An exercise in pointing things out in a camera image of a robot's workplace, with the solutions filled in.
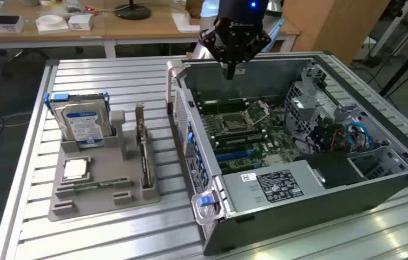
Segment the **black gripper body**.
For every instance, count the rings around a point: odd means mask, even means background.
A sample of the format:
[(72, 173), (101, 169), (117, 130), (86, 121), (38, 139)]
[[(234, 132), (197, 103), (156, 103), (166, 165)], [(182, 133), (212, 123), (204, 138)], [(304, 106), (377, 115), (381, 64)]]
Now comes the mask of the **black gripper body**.
[(268, 45), (270, 37), (262, 25), (266, 6), (268, 1), (220, 1), (214, 31), (222, 63), (249, 61)]

